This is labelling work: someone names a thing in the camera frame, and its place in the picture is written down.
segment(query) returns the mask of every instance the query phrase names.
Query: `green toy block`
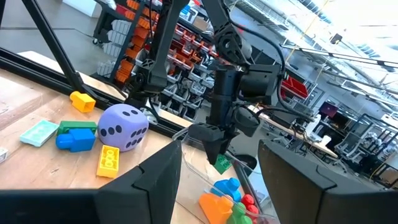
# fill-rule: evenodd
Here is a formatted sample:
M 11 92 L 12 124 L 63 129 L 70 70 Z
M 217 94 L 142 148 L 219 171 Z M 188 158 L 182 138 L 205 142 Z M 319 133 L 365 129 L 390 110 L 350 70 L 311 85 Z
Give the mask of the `green toy block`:
M 88 128 L 93 134 L 97 130 L 97 124 L 94 121 L 61 121 L 60 127 L 57 131 L 57 136 L 60 134 L 69 133 L 70 129 Z
M 232 163 L 226 158 L 226 156 L 219 154 L 217 156 L 216 164 L 214 164 L 214 168 L 220 173 L 223 174 L 232 166 Z
M 239 202 L 232 207 L 232 215 L 228 218 L 227 224 L 253 224 L 251 218 L 245 216 L 245 206 Z

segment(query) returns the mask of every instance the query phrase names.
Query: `blue lego brick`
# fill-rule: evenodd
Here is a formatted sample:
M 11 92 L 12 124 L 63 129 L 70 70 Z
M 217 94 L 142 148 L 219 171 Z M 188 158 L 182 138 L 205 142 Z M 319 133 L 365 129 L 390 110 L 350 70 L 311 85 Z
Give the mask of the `blue lego brick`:
M 21 134 L 19 140 L 35 147 L 41 147 L 56 132 L 59 125 L 42 120 Z
M 93 148 L 95 135 L 88 128 L 71 129 L 67 134 L 60 134 L 55 139 L 59 149 L 69 149 L 70 152 L 89 151 Z
M 221 191 L 222 194 L 214 188 L 212 188 L 210 192 L 220 197 L 229 195 L 235 202 L 240 202 L 242 199 L 242 195 L 238 190 L 240 185 L 239 181 L 233 177 L 229 180 L 219 180 L 215 182 L 213 186 Z

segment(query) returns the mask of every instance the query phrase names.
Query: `blue toy block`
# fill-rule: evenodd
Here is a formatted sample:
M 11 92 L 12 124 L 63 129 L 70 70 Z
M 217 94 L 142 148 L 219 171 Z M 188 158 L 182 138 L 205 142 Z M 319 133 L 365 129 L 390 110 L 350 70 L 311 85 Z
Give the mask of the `blue toy block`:
M 221 194 L 214 188 L 212 188 L 210 192 L 219 197 L 223 195 L 229 195 L 235 202 L 240 202 L 242 199 L 241 193 L 238 190 L 240 185 L 241 184 L 239 183 L 239 181 L 233 177 L 229 180 L 219 180 L 215 182 L 213 186 L 221 191 L 223 194 Z
M 93 148 L 95 135 L 88 128 L 71 129 L 68 134 L 60 134 L 55 139 L 59 149 L 69 149 L 70 152 L 89 151 Z

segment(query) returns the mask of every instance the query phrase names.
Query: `purple foam die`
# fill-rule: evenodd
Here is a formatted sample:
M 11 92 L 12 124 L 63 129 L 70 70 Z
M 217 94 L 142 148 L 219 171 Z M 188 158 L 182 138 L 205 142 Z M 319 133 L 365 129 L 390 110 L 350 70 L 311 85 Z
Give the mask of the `purple foam die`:
M 140 110 L 121 103 L 104 111 L 98 122 L 98 137 L 103 144 L 125 152 L 142 141 L 148 126 L 147 117 Z

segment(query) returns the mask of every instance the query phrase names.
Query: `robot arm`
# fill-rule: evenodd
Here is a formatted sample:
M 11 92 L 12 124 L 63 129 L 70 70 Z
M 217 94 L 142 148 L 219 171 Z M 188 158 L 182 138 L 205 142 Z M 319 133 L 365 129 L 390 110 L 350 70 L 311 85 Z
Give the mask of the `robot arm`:
M 125 103 L 142 108 L 148 97 L 160 93 L 167 84 L 165 62 L 172 43 L 180 11 L 189 0 L 163 1 L 148 57 L 134 77 L 126 83 L 129 96 Z M 251 46 L 229 22 L 228 9 L 222 0 L 204 0 L 215 30 L 215 47 L 219 55 L 233 65 L 247 67 Z
M 202 1 L 214 28 L 217 53 L 232 64 L 216 69 L 211 111 L 206 124 L 193 124 L 189 129 L 189 135 L 203 143 L 210 164 L 215 164 L 218 155 L 224 154 L 232 138 L 238 135 L 236 129 L 251 137 L 260 125 L 258 116 L 238 105 L 237 98 L 275 105 L 277 84 L 284 71 L 280 65 L 251 65 L 246 60 L 251 56 L 251 46 L 235 29 L 237 24 L 230 20 L 223 0 Z M 167 54 L 180 11 L 188 3 L 189 0 L 163 0 L 148 57 L 126 83 L 129 95 L 125 103 L 142 108 L 149 97 L 166 87 Z

